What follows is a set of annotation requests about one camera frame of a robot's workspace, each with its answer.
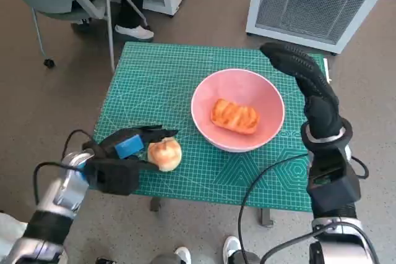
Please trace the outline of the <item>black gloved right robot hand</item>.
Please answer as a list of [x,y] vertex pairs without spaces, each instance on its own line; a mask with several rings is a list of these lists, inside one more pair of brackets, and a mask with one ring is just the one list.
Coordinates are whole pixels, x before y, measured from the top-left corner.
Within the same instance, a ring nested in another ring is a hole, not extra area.
[[276,70],[295,78],[304,96],[311,135],[316,139],[338,135],[342,128],[339,100],[316,61],[298,48],[279,43],[265,43],[260,51]]

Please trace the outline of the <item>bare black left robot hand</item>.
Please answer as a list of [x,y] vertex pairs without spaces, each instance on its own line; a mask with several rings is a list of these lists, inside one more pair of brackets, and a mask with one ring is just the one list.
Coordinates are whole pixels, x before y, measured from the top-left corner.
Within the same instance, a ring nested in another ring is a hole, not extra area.
[[150,143],[158,143],[167,137],[174,137],[178,130],[164,129],[162,125],[128,127],[117,130],[100,143],[89,140],[82,148],[91,149],[95,157],[104,159],[138,161],[140,168],[159,171],[156,164],[137,157]]

